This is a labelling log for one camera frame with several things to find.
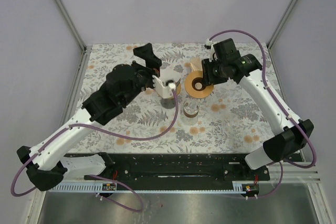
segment metal floor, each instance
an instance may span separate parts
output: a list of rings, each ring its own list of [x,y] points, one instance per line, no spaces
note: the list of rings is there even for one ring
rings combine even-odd
[[[261,194],[272,189],[262,185]],[[38,224],[318,223],[305,185],[284,184],[272,196],[245,201],[219,194],[143,194],[137,214],[93,194],[47,193]],[[132,194],[111,198],[138,207]]]

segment wall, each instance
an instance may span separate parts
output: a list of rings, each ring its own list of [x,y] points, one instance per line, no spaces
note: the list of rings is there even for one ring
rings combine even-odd
[[[31,195],[14,198],[16,150],[59,127],[80,51],[53,0],[0,0],[0,216],[20,223]],[[17,191],[31,188],[25,173]]]
[[[300,0],[271,51],[289,105],[315,125],[311,139],[334,215],[335,14],[336,0]]]
[[[204,42],[224,29],[243,29],[268,41],[290,0],[62,1],[85,43],[92,45]]]

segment leaf pattern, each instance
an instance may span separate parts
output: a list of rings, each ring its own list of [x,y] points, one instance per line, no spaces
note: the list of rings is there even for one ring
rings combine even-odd
[[[117,64],[144,60],[133,55],[133,48],[141,44],[96,44],[93,45],[85,78],[80,90],[77,108],[81,107],[93,92],[105,81],[106,74]],[[281,90],[267,52],[266,74],[276,91]],[[260,63],[261,53],[255,43],[237,43],[241,55],[253,54]],[[199,43],[153,44],[154,53],[162,59],[161,70],[174,71],[181,77],[182,89],[178,103],[190,98],[184,89],[184,80],[190,73],[187,63],[194,57],[209,58],[209,51]],[[174,108],[162,106],[163,101],[151,89],[139,94],[103,128],[125,136],[150,137],[158,135],[170,124]],[[195,125],[185,125],[179,114],[174,128],[152,141],[128,141],[100,132],[92,132],[70,152],[117,152],[117,153],[240,153],[251,152],[263,141],[273,137],[272,131],[249,94],[229,80],[216,85],[213,93],[197,100],[200,112]]]

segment robotic arm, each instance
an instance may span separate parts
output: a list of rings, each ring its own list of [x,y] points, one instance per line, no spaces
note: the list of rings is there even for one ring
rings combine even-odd
[[[173,80],[162,82],[160,77],[161,60],[153,53],[151,44],[135,48],[134,55],[145,60],[146,66],[135,61],[132,65],[121,64],[107,74],[106,81],[94,92],[76,114],[53,135],[41,143],[29,148],[22,146],[17,154],[25,163],[34,154],[38,154],[27,166],[30,181],[41,191],[58,185],[64,178],[77,179],[85,175],[102,175],[111,171],[112,160],[105,153],[89,157],[69,158],[64,155],[84,137],[93,132],[87,127],[73,127],[74,124],[86,124],[103,127],[123,112],[123,109],[146,88],[152,88],[163,98],[173,96]],[[59,135],[41,152],[39,149],[53,136]]]
[[[302,149],[306,140],[280,109],[279,104],[267,91],[271,89],[280,104],[289,112],[291,118],[310,136],[314,126],[310,120],[301,120],[279,96],[266,79],[262,80],[262,66],[255,56],[248,54],[241,57],[232,39],[224,40],[211,46],[213,60],[202,60],[204,86],[220,84],[232,79],[240,84],[253,98],[269,122],[274,137],[265,141],[263,146],[248,154],[246,163],[251,169],[283,160],[288,155]]]

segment table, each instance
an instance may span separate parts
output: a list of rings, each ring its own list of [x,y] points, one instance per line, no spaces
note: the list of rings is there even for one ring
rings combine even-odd
[[[95,92],[105,81],[106,74],[121,63],[144,60],[133,55],[133,48],[143,44],[93,45],[77,103]],[[253,54],[262,62],[256,43],[236,43],[240,54]],[[267,53],[267,77],[281,94],[272,62]],[[180,107],[190,98],[184,90],[184,79],[191,72],[190,60],[209,57],[203,44],[153,44],[154,53],[162,59],[162,71],[171,69],[181,76],[182,91],[178,96]],[[199,101],[197,123],[183,124],[180,115],[174,127],[163,137],[152,141],[129,141],[93,132],[78,143],[71,153],[249,153],[273,137],[269,124],[249,94],[233,81],[216,85],[213,93]],[[115,133],[148,137],[157,135],[169,126],[175,109],[161,106],[161,98],[147,89],[132,101],[124,112],[111,120],[104,129]]]

